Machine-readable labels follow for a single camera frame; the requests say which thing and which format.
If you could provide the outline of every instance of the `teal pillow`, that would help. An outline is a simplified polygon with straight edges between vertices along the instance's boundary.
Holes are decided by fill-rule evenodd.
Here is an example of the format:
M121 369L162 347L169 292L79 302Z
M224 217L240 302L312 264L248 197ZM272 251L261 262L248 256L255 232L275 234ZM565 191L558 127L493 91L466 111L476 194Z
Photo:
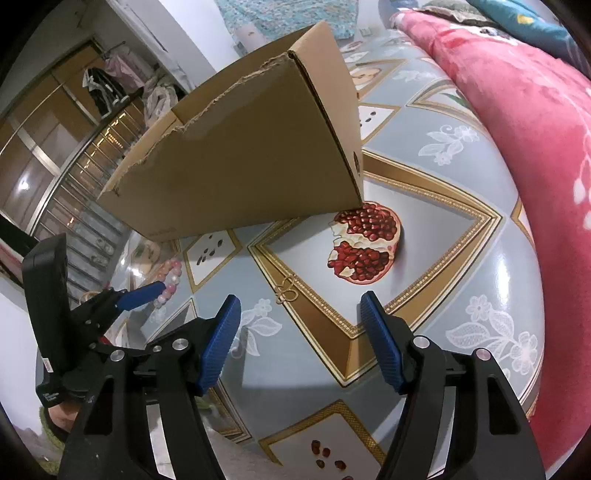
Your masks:
M545 22L518 0L468 0L515 38L570 63L586 77L591 68L573 37L562 25Z

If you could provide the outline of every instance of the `hanging clothes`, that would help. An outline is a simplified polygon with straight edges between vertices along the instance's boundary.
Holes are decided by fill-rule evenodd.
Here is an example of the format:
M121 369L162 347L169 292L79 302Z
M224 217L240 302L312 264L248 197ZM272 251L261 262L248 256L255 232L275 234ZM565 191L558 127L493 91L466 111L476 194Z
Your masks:
M178 102L174 80L162 68L159 68L144 85L144 119L146 126L151 127Z
M105 61L105 72L115 78L127 93L134 93L154 75L154 69L125 45L111 51Z
M109 115L113 111L114 105L129 98L117 80L97 67L85 70L82 77L82 86L88 88L88 92L94 100L101 118Z

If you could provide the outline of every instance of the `blue gripper pad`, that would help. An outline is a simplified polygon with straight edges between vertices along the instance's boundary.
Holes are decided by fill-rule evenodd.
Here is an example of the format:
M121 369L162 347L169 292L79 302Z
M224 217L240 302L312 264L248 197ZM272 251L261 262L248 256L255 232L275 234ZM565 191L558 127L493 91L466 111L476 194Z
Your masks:
M384 380L400 393L404 384L402 356L384 323L381 311L381 306L378 308L375 305L369 292L361 296L361 320L369 335L369 341L374 349Z
M201 355L201 372L197 380L201 394L214 386L222 373L223 364L240 326L241 315L240 300L234 295L228 295L216 315L216 329Z
M164 285L164 282L155 281L127 292L117 301L116 306L121 311L136 309L148 302L156 300L165 288L166 285Z

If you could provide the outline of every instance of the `table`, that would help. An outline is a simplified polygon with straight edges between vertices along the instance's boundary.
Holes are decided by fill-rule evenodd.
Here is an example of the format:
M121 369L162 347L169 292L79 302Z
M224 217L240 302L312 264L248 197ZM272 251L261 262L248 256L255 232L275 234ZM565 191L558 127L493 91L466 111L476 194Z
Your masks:
M362 293L374 290L388 312L443 349L488 348L529 413L544 308L515 184L453 82L397 30L342 51L360 101L365 199L395 212L402 226L387 272L359 284L329 268L334 240L345 238L332 228L336 213L162 245L135 233L115 288L150 281L171 257L183 272L164 307L124 315L109 334L141 347L195 316L214 316L236 295L241 327L218 385L200 404L206 423L308 478L364 480L385 459L404 399L376 366L359 323ZM433 474L449 445L448 390Z

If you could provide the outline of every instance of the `white flower pattern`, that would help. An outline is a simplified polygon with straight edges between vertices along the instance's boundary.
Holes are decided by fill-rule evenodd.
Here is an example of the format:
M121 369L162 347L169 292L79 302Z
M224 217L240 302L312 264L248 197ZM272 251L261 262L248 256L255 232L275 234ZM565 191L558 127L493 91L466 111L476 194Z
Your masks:
M470 305L466 307L466 313L470 315L470 320L473 322L485 322L488 320L491 308L492 305L487 300L486 295L480 295L470 299Z
M241 358L245 352L252 356L261 356L254 333L270 337L283 328L282 324L267 316L272 309L271 300L260 299L251 310L242 312L238 331L230 347L232 357Z
M507 312L495 310L486 295L470 298L466 307L470 321L447 330L445 335L453 346L463 349L474 349L483 346L491 352L496 361L501 364L511 359L511 368L521 375L529 374L538 360L538 339L529 332L521 332L515 340L515 324ZM482 322L489 322L499 335L491 335L491 331ZM502 369L509 379L511 371Z
M509 353L514 359L511 366L521 375L527 375L538 359L538 339L535 335L530 335L529 332L521 332L517 341L519 343L513 345Z
M412 80L427 80L435 78L437 78L437 75L431 72L419 72L418 70L401 70L394 77L392 77L392 80L404 80L405 82L410 82Z
M418 151L418 156L433 156L435 157L433 161L439 166L449 165L453 156L464 150L462 142L480 141L478 134L466 125L456 128L452 128L451 125L443 125L439 131L428 132L427 135L439 143L425 145Z

